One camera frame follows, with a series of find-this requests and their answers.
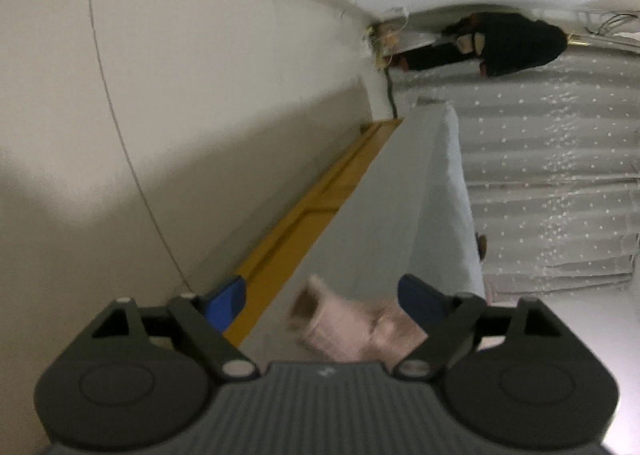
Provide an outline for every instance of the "polka dot curtain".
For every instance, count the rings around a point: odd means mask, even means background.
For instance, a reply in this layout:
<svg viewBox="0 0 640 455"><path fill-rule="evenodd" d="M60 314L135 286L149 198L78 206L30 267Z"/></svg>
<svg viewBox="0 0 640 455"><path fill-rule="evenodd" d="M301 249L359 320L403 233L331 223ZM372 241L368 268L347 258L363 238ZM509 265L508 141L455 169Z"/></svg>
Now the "polka dot curtain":
<svg viewBox="0 0 640 455"><path fill-rule="evenodd" d="M396 76L399 98L449 100L495 301L626 284L640 233L640 56L571 48L498 79L462 63Z"/></svg>

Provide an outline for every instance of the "yellow object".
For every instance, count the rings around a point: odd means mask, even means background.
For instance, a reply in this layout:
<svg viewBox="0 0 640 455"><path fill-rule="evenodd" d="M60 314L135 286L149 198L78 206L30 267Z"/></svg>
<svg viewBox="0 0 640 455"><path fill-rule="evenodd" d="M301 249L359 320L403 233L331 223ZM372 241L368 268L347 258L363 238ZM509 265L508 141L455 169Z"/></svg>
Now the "yellow object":
<svg viewBox="0 0 640 455"><path fill-rule="evenodd" d="M371 124L240 265L236 273L246 280L246 306L225 332L231 344L238 346L249 334L400 123Z"/></svg>

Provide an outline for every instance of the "curtain fold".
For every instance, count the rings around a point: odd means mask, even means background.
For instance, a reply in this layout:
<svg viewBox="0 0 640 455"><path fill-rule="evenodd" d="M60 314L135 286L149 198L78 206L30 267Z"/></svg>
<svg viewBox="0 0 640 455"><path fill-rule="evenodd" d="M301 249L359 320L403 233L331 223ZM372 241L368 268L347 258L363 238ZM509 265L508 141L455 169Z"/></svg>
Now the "curtain fold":
<svg viewBox="0 0 640 455"><path fill-rule="evenodd" d="M640 233L640 56L571 48L500 79L462 63L395 75L404 104L454 106L496 301L627 284Z"/></svg>

